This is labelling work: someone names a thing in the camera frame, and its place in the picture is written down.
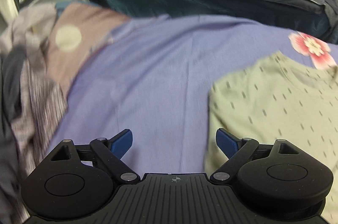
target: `polka dot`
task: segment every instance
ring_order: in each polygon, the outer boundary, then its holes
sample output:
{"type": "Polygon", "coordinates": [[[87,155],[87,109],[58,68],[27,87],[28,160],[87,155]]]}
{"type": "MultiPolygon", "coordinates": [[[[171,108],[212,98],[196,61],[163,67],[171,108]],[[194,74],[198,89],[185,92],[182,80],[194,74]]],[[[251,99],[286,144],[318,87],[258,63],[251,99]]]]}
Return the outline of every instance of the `polka dot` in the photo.
{"type": "Polygon", "coordinates": [[[63,52],[74,51],[81,41],[82,35],[79,28],[71,24],[62,26],[55,36],[55,44],[63,52]]]}

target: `light green shirt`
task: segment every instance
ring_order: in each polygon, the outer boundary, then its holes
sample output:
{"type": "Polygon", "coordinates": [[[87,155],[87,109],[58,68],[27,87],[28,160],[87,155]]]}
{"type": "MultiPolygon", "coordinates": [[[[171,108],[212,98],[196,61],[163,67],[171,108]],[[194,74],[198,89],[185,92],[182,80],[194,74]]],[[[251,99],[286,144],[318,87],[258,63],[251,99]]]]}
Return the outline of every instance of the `light green shirt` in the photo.
{"type": "Polygon", "coordinates": [[[227,157],[217,147],[218,128],[261,144],[283,138],[329,167],[335,177],[322,216],[338,223],[338,68],[319,71],[281,52],[216,81],[210,90],[205,171],[227,157]]]}

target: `ribbed black surface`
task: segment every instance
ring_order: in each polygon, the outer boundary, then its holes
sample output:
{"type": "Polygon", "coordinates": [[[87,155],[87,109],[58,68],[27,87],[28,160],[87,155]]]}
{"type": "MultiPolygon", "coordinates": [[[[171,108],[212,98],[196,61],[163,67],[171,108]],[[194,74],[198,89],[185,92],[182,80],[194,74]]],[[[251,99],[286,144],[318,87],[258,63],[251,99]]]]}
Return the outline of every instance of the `ribbed black surface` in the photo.
{"type": "MultiPolygon", "coordinates": [[[[31,217],[27,224],[48,223],[31,217]]],[[[282,223],[248,210],[228,186],[209,183],[204,174],[148,174],[137,185],[119,188],[102,210],[73,224],[263,224],[282,223]]],[[[294,224],[324,224],[320,217],[294,224]]]]}

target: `shirt neckline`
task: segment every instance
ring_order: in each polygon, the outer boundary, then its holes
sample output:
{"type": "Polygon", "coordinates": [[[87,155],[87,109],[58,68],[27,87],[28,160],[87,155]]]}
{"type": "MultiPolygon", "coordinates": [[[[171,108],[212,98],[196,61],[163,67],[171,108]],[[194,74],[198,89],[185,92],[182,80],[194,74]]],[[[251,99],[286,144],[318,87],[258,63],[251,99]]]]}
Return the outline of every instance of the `shirt neckline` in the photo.
{"type": "Polygon", "coordinates": [[[327,70],[314,69],[288,58],[280,51],[275,53],[275,61],[280,65],[285,77],[300,91],[312,96],[323,98],[325,95],[337,95],[338,93],[338,66],[331,67],[327,70]],[[309,76],[317,81],[324,82],[324,87],[316,88],[301,82],[292,70],[309,76]]]}

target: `purple bed sheet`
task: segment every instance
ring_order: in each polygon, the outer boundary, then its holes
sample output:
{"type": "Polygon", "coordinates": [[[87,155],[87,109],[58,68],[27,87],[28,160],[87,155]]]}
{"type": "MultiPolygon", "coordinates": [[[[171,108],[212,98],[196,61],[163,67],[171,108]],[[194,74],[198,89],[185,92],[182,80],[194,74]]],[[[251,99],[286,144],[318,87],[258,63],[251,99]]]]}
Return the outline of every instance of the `purple bed sheet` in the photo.
{"type": "Polygon", "coordinates": [[[88,144],[128,128],[134,142],[122,160],[141,177],[203,172],[212,83],[278,50],[313,67],[292,48],[291,32],[216,15],[132,20],[77,75],[48,152],[66,138],[88,144]]]}

